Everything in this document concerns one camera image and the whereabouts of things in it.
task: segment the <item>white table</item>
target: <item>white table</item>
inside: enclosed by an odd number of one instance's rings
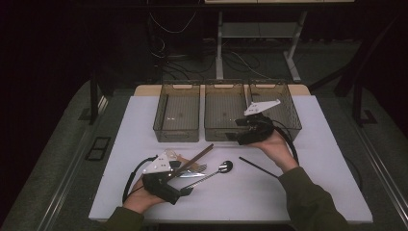
[[[151,95],[140,90],[140,95]],[[333,196],[339,212],[350,223],[372,222],[369,207],[361,195],[353,176],[314,96],[293,96],[301,120],[302,130],[294,141],[299,162],[316,184]],[[199,159],[207,164],[207,173],[217,170],[219,164],[230,160],[234,168],[218,174],[197,186],[189,196],[180,197],[175,205],[156,205],[145,213],[147,222],[177,223],[282,223],[289,222],[285,192],[277,179],[239,160],[244,157],[270,172],[281,171],[260,150],[239,146],[235,142],[206,142],[204,139],[203,107],[201,98],[199,142],[157,142],[153,121],[159,96],[131,97],[107,163],[90,219],[106,220],[115,207],[121,206],[121,197],[129,174],[147,157],[160,155],[171,148],[185,158],[192,158],[213,143],[214,149]],[[199,178],[170,181],[182,188]]]

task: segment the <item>dark background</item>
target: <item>dark background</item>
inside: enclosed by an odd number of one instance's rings
[[[358,7],[367,2],[374,7]],[[368,45],[362,45],[361,55],[353,60],[358,65],[373,38],[406,10],[399,5],[393,7],[399,3],[405,1],[356,1],[351,8],[314,9],[309,11],[302,41],[362,40]],[[407,14],[397,19],[363,71],[364,76],[369,76],[367,88],[406,136]],[[161,17],[166,21],[166,13]],[[167,26],[177,26],[178,19],[185,17],[189,14],[178,13],[167,21]],[[150,55],[149,43],[152,35],[159,32],[146,18],[147,14],[140,11],[79,10],[67,0],[0,2],[1,120],[6,131],[2,139],[6,148],[0,153],[0,222],[7,216],[69,100],[89,79],[92,70],[96,70],[105,94],[155,81],[154,65],[159,64]],[[193,26],[181,36],[164,38],[199,57],[198,42],[215,36],[216,18],[215,12],[199,13]],[[248,13],[240,14],[240,18],[254,19]],[[137,79],[135,73],[146,77]]]

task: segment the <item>chopstick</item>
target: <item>chopstick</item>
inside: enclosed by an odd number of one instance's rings
[[[256,167],[257,169],[259,169],[259,170],[261,170],[261,171],[263,171],[263,172],[265,172],[265,173],[267,173],[267,174],[269,174],[269,175],[275,177],[276,179],[278,178],[277,175],[275,175],[275,174],[273,174],[273,173],[270,173],[270,172],[268,172],[267,170],[265,170],[265,169],[263,169],[263,168],[261,168],[261,167],[255,165],[255,164],[253,164],[252,162],[246,160],[244,157],[240,157],[240,160],[242,160],[242,161],[244,161],[244,162],[246,162],[246,163],[248,163],[248,164],[250,164],[250,165]]]

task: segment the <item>metal spoon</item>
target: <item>metal spoon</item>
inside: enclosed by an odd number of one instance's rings
[[[214,173],[212,173],[212,174],[210,174],[210,175],[208,175],[208,176],[202,178],[201,180],[198,180],[198,181],[196,181],[196,182],[194,182],[194,183],[192,183],[192,184],[190,184],[190,185],[187,185],[186,187],[184,187],[183,189],[181,189],[181,190],[180,190],[181,195],[182,195],[182,196],[184,196],[184,195],[189,195],[189,194],[191,193],[192,189],[193,189],[195,186],[197,186],[198,184],[200,184],[201,182],[207,180],[208,178],[210,178],[210,177],[212,177],[212,176],[215,176],[215,175],[218,174],[218,173],[227,173],[227,172],[229,172],[229,171],[232,169],[232,167],[233,167],[232,162],[230,162],[230,161],[225,161],[225,162],[223,162],[223,163],[218,167],[218,171],[216,171],[216,172],[214,172]]]

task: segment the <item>sleeve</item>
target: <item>sleeve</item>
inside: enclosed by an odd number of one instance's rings
[[[279,177],[287,194],[289,217],[299,231],[351,230],[329,192],[315,185],[302,167]]]
[[[139,231],[144,216],[132,210],[117,207],[111,217],[97,231]]]

